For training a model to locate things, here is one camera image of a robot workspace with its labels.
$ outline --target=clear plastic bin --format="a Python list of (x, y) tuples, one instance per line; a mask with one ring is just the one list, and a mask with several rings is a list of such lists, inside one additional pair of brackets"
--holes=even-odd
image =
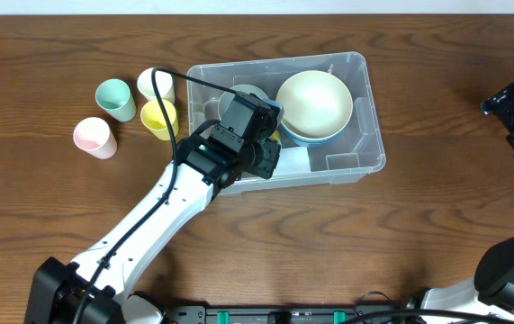
[[(296, 185), (354, 183), (384, 167), (386, 158), (366, 61), (359, 53), (198, 65), (191, 67), (187, 74), (219, 86), (258, 86), (274, 100), (286, 79), (307, 70), (330, 72), (347, 85), (354, 101), (353, 116), (347, 127), (334, 140), (317, 148), (298, 147), (280, 130), (281, 157), (273, 177), (264, 180), (245, 174), (221, 194)], [(187, 87), (189, 133), (192, 133), (204, 121), (219, 119), (217, 105), (222, 92), (192, 82), (187, 82)]]

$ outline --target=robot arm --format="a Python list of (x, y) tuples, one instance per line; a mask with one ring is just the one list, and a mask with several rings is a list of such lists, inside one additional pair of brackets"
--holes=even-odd
[[(427, 291), (420, 307), (514, 320), (514, 238), (491, 247), (482, 257), (474, 278)], [(429, 324), (454, 322), (441, 317), (423, 319)]]
[[(160, 312), (140, 297), (131, 296), (132, 288), (166, 243), (221, 189), (232, 185), (243, 172), (265, 179), (272, 176), (280, 145), (268, 137), (282, 115), (281, 104), (237, 92), (221, 122), (205, 123), (178, 142), (175, 160), (111, 232), (69, 265), (51, 257), (39, 268), (33, 277), (25, 323), (69, 323), (84, 294), (91, 301), (82, 315), (83, 324), (159, 323)], [(213, 128), (205, 139), (200, 134), (209, 126)], [(168, 200), (114, 251), (113, 246), (157, 205), (175, 166), (175, 186)], [(100, 265), (111, 252), (115, 254), (110, 261)], [(87, 282), (99, 266), (104, 269), (90, 289)]]
[[(79, 265), (77, 275), (87, 281), (90, 279), (103, 255), (160, 199), (172, 172), (171, 163), (149, 194), (111, 232), (73, 258), (71, 262)], [(202, 174), (188, 165), (181, 165), (177, 172), (176, 190), (169, 200), (122, 244), (96, 281), (95, 287), (100, 290), (111, 286), (115, 290), (113, 300), (121, 306), (160, 250), (185, 223), (211, 202), (213, 185), (204, 183)]]

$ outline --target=cup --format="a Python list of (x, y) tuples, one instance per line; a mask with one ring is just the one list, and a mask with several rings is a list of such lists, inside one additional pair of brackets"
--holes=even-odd
[[(170, 125), (173, 127), (173, 132), (176, 136), (178, 133), (178, 119), (176, 118), (175, 106), (167, 100), (163, 100), (163, 104), (165, 105), (165, 109), (167, 109), (168, 119), (170, 120)], [(160, 140), (170, 140), (165, 117), (160, 110), (157, 99), (149, 101), (142, 107), (140, 110), (140, 120), (142, 124)]]
[[(231, 88), (232, 90), (242, 91), (247, 94), (255, 94), (259, 99), (268, 99), (268, 96), (265, 94), (263, 90), (254, 85), (235, 85)], [(230, 103), (235, 98), (235, 95), (229, 92), (225, 92), (221, 95), (221, 99), (219, 99), (219, 117), (222, 120), (224, 117), (224, 113), (229, 109)]]
[(97, 117), (82, 120), (73, 131), (73, 141), (79, 149), (96, 158), (110, 158), (117, 149), (111, 128)]
[(137, 114), (129, 86), (119, 79), (102, 82), (96, 89), (96, 103), (119, 122), (128, 122)]
[[(152, 88), (152, 69), (147, 68), (142, 72), (137, 79), (137, 87), (142, 95), (147, 98), (148, 101), (157, 99), (155, 96), (155, 90)], [(163, 100), (167, 100), (170, 103), (175, 103), (175, 88), (173, 87), (173, 77), (168, 73), (157, 71), (157, 88), (160, 97)]]

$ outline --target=pink cup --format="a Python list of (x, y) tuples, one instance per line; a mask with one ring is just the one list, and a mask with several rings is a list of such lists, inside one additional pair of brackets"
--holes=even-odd
[(117, 149), (111, 128), (106, 121), (97, 117), (81, 121), (75, 127), (73, 141), (79, 149), (96, 158), (110, 158)]

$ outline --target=white bowl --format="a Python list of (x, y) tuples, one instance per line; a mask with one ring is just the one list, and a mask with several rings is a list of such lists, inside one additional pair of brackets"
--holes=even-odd
[[(242, 91), (247, 94), (255, 94), (258, 99), (268, 99), (268, 96), (265, 94), (263, 90), (254, 85), (235, 85), (231, 88), (232, 90)], [(230, 103), (232, 103), (232, 99), (235, 98), (235, 95), (232, 93), (225, 92), (221, 95), (221, 99), (219, 99), (219, 117), (222, 120), (224, 117), (224, 113), (229, 109)]]
[(323, 142), (337, 136), (353, 115), (353, 98), (337, 77), (305, 71), (286, 80), (276, 95), (284, 106), (281, 123), (294, 137)]

